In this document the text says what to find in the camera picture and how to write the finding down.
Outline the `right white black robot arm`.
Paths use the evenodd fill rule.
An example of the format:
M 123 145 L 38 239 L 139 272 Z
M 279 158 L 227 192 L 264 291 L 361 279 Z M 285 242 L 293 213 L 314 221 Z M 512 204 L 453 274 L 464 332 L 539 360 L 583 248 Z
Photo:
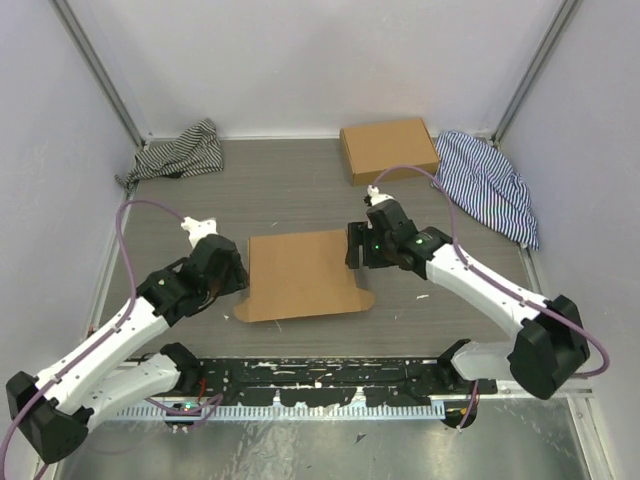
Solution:
M 589 359 L 574 302 L 519 287 L 469 256 L 435 227 L 418 229 L 387 194 L 364 199 L 366 220 L 347 226 L 350 269 L 397 267 L 458 295 L 508 336 L 505 342 L 467 339 L 438 358 L 440 382 L 462 394 L 478 380 L 512 380 L 532 396 L 552 397 Z

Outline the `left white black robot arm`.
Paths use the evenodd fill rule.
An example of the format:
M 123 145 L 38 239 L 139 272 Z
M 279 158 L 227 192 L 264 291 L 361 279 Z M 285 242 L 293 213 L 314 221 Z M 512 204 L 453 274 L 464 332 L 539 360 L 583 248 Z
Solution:
M 199 360 L 172 343 L 128 372 L 115 369 L 138 348 L 220 296 L 247 288 L 235 243 L 210 234 L 191 254 L 154 271 L 132 301 L 84 343 L 36 375 L 6 384 L 12 431 L 20 431 L 45 464 L 71 455 L 107 416 L 156 394 L 181 397 L 200 387 Z

